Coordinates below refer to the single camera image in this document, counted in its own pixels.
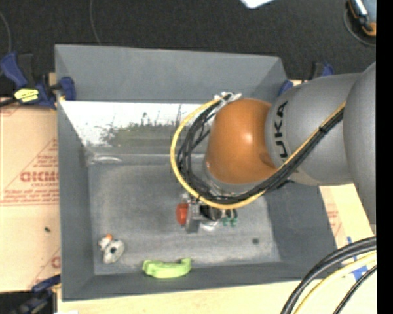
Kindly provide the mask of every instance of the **green plastic clip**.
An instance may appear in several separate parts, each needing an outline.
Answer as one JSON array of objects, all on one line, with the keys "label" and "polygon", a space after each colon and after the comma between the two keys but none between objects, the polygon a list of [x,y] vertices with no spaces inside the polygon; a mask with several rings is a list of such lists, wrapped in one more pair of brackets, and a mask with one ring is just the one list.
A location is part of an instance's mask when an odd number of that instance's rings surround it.
[{"label": "green plastic clip", "polygon": [[191,270],[191,259],[184,258],[180,263],[162,262],[161,260],[145,260],[143,271],[154,278],[177,278]]}]

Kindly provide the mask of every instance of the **gray box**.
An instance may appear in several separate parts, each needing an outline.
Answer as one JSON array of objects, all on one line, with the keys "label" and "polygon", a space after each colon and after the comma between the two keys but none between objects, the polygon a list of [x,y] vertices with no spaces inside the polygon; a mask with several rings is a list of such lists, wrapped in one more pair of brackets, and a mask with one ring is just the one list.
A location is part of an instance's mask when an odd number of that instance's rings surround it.
[{"label": "gray box", "polygon": [[[58,106],[63,300],[300,279],[335,249],[318,189],[295,183],[239,209],[235,228],[187,234],[175,220],[171,121],[222,91],[273,102],[286,80],[279,58],[62,45],[56,72],[78,92]],[[115,264],[98,250],[106,232],[126,243]],[[185,257],[185,277],[141,271],[145,259]]]}]

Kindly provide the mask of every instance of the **red cap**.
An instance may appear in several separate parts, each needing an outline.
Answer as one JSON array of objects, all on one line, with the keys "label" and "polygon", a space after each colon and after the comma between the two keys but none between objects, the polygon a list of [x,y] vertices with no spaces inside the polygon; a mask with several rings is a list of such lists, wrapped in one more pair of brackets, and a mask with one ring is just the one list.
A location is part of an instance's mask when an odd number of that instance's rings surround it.
[{"label": "red cap", "polygon": [[186,223],[186,214],[188,213],[188,204],[179,203],[176,206],[176,220],[181,225],[184,226]]}]

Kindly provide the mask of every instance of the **yellow cable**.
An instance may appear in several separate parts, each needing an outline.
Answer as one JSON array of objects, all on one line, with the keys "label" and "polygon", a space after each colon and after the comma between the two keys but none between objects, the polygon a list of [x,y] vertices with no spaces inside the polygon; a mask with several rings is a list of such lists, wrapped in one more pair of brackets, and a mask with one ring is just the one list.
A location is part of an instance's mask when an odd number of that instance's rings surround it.
[{"label": "yellow cable", "polygon": [[[179,125],[179,127],[177,128],[177,130],[175,131],[175,134],[172,138],[172,144],[170,145],[170,164],[172,166],[173,172],[176,176],[176,178],[178,179],[178,181],[181,183],[181,185],[184,187],[184,189],[186,189],[186,191],[188,193],[190,193],[190,195],[194,196],[196,199],[206,203],[207,205],[214,207],[214,208],[218,208],[218,209],[237,209],[237,208],[241,208],[243,206],[248,205],[249,203],[255,201],[257,198],[259,198],[260,196],[262,196],[266,190],[260,191],[257,194],[254,194],[252,196],[250,196],[249,198],[246,198],[245,200],[242,200],[240,202],[236,202],[230,205],[224,205],[222,203],[216,203],[213,201],[210,201],[202,196],[200,196],[200,194],[194,190],[191,186],[189,186],[189,184],[185,181],[185,179],[183,179],[183,177],[181,176],[181,173],[179,172],[178,169],[178,165],[176,164],[176,143],[178,142],[179,139],[179,135],[182,132],[182,130],[184,129],[184,127],[186,126],[186,124],[194,117],[196,116],[199,112],[207,109],[208,107],[214,105],[215,103],[221,101],[222,99],[224,99],[225,96],[219,98],[219,99],[214,99],[211,100],[203,105],[201,105],[199,108],[195,109],[193,112],[191,112],[189,115],[186,116],[186,118],[181,122],[181,124]],[[320,130],[320,128],[326,124],[327,122],[329,122],[334,116],[335,114],[340,111],[341,109],[343,109],[345,107],[345,102],[343,102],[337,109],[336,111],[334,111],[331,115],[328,116],[328,118],[326,120],[324,120],[324,122],[322,123],[322,125],[317,128],[310,136],[309,138],[302,144],[300,145],[297,150],[276,170],[276,171],[280,171],[284,166],[286,166],[299,152],[300,150],[314,137],[314,135]]]},{"label": "yellow cable", "polygon": [[330,283],[332,283],[334,280],[342,278],[354,270],[361,268],[362,266],[365,266],[367,264],[375,264],[377,261],[377,252],[374,251],[367,256],[361,257],[358,260],[355,260],[343,268],[340,268],[339,270],[336,270],[333,272],[331,275],[328,275],[325,279],[323,279],[320,283],[318,283],[312,290],[303,298],[303,301],[297,306],[296,310],[294,311],[294,314],[300,314],[303,308],[307,305],[309,301],[313,299],[313,297],[318,294],[320,290],[323,288],[327,287]]}]

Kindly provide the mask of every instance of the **cardboard sheet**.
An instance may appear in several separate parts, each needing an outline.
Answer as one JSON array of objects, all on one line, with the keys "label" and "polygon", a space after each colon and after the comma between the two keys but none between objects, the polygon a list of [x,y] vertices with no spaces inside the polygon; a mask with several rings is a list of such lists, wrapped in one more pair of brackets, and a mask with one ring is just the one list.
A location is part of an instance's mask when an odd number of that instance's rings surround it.
[{"label": "cardboard sheet", "polygon": [[0,110],[0,292],[60,272],[56,112]]}]

